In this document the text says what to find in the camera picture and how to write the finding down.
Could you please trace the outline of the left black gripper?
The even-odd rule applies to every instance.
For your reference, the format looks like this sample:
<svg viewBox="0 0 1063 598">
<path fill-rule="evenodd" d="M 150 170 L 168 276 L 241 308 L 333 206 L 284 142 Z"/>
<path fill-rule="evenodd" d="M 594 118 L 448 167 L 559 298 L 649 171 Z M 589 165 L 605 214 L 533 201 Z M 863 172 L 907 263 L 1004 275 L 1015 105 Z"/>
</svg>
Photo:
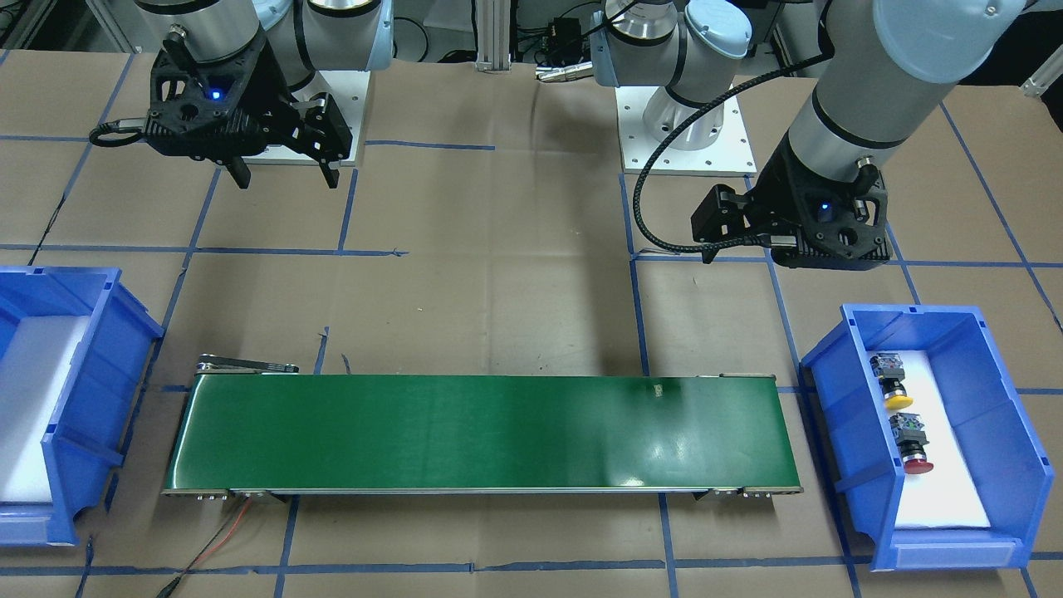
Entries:
<svg viewBox="0 0 1063 598">
<path fill-rule="evenodd" d="M 872 159 L 859 159 L 855 167 L 851 180 L 825 178 L 782 141 L 752 197 L 726 184 L 712 186 L 691 216 L 694 241 L 709 246 L 701 249 L 703 264 L 726 247 L 759 247 L 757 233 L 794 238 L 792 246 L 773 243 L 773 261 L 784 267 L 870 270 L 884 264 L 891 258 L 884 178 Z"/>
</svg>

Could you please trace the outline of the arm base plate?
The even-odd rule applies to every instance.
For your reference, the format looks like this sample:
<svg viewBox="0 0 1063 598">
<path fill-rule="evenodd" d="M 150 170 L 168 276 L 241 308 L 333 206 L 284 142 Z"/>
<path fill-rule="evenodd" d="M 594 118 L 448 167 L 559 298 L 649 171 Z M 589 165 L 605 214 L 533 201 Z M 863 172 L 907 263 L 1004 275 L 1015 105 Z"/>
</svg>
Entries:
<svg viewBox="0 0 1063 598">
<path fill-rule="evenodd" d="M 352 135 L 348 158 L 340 163 L 343 167 L 354 167 L 360 163 L 370 76 L 368 71 L 318 71 L 308 83 L 293 91 L 299 100 L 308 100 L 319 92 L 331 93 Z M 250 165 L 316 165 L 308 156 L 296 153 L 285 146 L 269 146 L 258 155 L 244 160 Z"/>
<path fill-rule="evenodd" d="M 662 87 L 615 90 L 615 121 L 623 173 L 638 174 L 649 155 L 695 109 L 677 105 Z M 747 127 L 736 98 L 703 115 L 671 141 L 652 167 L 653 174 L 742 177 L 758 171 Z"/>
</svg>

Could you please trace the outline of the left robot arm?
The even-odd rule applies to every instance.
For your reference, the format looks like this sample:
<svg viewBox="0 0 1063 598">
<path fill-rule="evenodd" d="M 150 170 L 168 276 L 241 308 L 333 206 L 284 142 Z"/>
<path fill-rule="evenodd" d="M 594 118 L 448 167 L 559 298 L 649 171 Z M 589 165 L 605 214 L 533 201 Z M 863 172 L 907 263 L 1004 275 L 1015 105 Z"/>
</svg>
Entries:
<svg viewBox="0 0 1063 598">
<path fill-rule="evenodd" d="M 634 185 L 635 226 L 656 247 L 712 262 L 760 246 L 789 268 L 884 264 L 887 185 L 880 168 L 930 112 L 991 55 L 1020 16 L 1059 1 L 819 1 L 817 56 L 733 85 L 752 25 L 728 1 L 606 1 L 589 33 L 600 85 L 654 88 L 645 124 L 657 146 Z M 718 184 L 691 217 L 693 243 L 646 226 L 640 198 L 669 146 L 715 140 L 725 102 L 826 64 L 810 97 L 746 194 Z"/>
</svg>

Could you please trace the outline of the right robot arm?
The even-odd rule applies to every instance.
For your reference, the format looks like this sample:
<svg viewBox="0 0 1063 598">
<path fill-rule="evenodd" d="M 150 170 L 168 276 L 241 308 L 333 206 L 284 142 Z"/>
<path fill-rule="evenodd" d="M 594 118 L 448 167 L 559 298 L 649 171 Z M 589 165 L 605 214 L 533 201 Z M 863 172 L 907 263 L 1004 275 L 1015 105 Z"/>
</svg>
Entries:
<svg viewBox="0 0 1063 598">
<path fill-rule="evenodd" d="M 162 37 L 149 73 L 145 143 L 223 166 L 281 146 L 333 189 L 354 137 L 330 71 L 382 71 L 394 57 L 390 1 L 140 1 Z"/>
</svg>

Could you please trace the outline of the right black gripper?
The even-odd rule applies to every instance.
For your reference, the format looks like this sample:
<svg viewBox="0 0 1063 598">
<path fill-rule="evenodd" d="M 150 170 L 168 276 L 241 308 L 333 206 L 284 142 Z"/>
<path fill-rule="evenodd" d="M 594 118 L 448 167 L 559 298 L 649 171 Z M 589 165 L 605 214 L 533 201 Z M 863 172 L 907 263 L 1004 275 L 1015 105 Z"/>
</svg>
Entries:
<svg viewBox="0 0 1063 598">
<path fill-rule="evenodd" d="M 293 101 L 263 30 L 235 56 L 213 63 L 196 61 L 189 39 L 168 34 L 152 65 L 145 143 L 167 156 L 224 160 L 237 187 L 249 189 L 252 174 L 242 157 L 287 134 L 287 148 L 311 158 L 337 189 L 353 134 L 334 96 Z"/>
</svg>

